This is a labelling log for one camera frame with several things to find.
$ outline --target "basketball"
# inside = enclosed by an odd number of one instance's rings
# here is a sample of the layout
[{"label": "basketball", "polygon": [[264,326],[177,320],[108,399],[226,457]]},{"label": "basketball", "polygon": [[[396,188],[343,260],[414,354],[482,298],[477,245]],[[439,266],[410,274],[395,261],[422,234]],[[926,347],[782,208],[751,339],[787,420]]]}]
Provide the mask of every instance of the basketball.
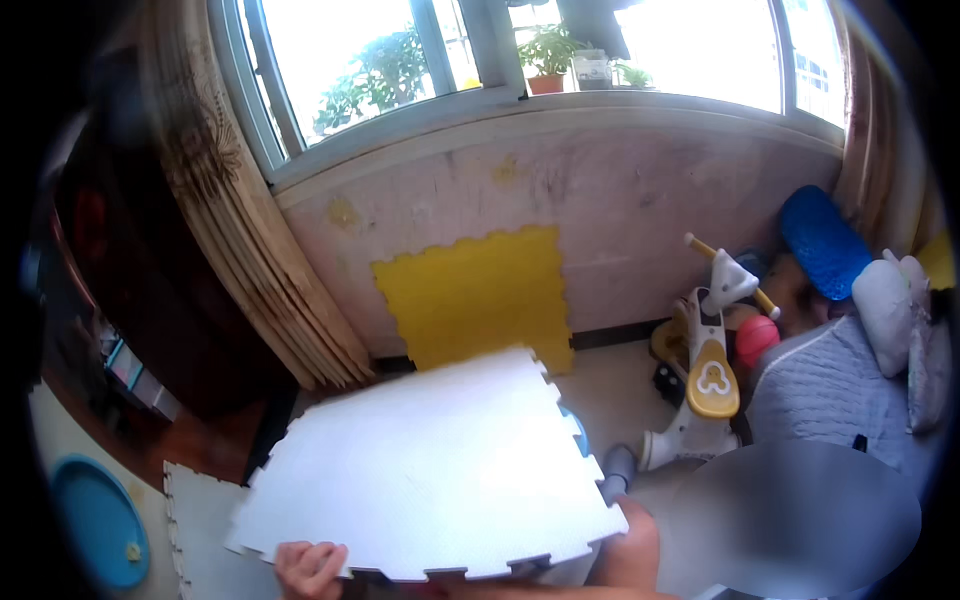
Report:
[{"label": "basketball", "polygon": [[736,355],[751,369],[764,350],[780,343],[777,325],[763,315],[756,315],[743,322],[736,332]]}]

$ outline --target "person's left hand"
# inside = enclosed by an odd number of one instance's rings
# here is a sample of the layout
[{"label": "person's left hand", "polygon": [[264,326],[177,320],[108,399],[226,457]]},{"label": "person's left hand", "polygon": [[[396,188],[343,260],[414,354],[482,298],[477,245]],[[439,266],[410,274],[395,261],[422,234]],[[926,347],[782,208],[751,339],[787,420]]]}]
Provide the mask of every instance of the person's left hand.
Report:
[{"label": "person's left hand", "polygon": [[329,541],[282,543],[276,548],[274,573],[282,600],[340,600],[344,586],[337,573],[347,560],[347,547]]}]

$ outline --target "handlebar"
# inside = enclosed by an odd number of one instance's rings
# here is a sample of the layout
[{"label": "handlebar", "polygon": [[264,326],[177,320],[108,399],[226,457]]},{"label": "handlebar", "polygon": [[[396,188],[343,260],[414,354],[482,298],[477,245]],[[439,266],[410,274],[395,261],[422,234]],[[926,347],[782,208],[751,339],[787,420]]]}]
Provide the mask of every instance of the handlebar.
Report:
[{"label": "handlebar", "polygon": [[[717,254],[716,250],[698,240],[696,236],[690,232],[684,234],[684,244],[699,252],[706,258],[709,258],[710,260],[712,260]],[[759,304],[760,308],[762,308],[765,313],[770,315],[770,319],[776,321],[780,317],[780,308],[776,306],[760,288],[756,288],[756,290],[754,290],[754,299],[756,300],[756,303]]]}]

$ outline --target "window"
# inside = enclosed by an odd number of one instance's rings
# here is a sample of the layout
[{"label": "window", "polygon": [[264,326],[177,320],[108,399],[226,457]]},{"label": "window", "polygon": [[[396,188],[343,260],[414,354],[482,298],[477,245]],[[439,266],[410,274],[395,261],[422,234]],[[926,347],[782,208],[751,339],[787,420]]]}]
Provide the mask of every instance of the window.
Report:
[{"label": "window", "polygon": [[[677,95],[721,100],[768,116],[719,103],[694,106],[775,120],[842,144],[842,131],[828,125],[843,128],[847,89],[826,0],[208,6],[237,118],[275,190],[420,132],[503,109],[592,106],[592,98],[627,107],[690,106]],[[531,43],[544,36],[555,44],[548,51]],[[546,68],[545,60],[553,65]],[[538,93],[578,93],[536,97],[525,80],[548,71],[562,77],[547,78],[552,85]]]},{"label": "window", "polygon": [[797,68],[797,108],[843,127],[844,70],[826,0],[783,0],[783,9]]}]

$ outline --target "children's scooter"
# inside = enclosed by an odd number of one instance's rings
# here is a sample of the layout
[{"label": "children's scooter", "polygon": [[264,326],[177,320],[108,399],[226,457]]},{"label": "children's scooter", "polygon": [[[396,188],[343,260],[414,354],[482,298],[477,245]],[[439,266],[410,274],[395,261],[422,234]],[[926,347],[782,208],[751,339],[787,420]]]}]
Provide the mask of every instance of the children's scooter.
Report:
[{"label": "children's scooter", "polygon": [[[651,350],[686,379],[686,392],[666,431],[643,432],[637,470],[651,470],[682,458],[708,461],[740,446],[730,427],[730,418],[740,408],[740,391],[727,362],[723,310],[753,295],[771,319],[780,316],[780,309],[757,289],[759,280],[723,249],[715,251],[692,233],[684,236],[684,243],[712,261],[710,287],[693,288],[689,296],[677,300],[673,319],[651,337]],[[689,352],[688,369],[678,355],[684,347]]]}]

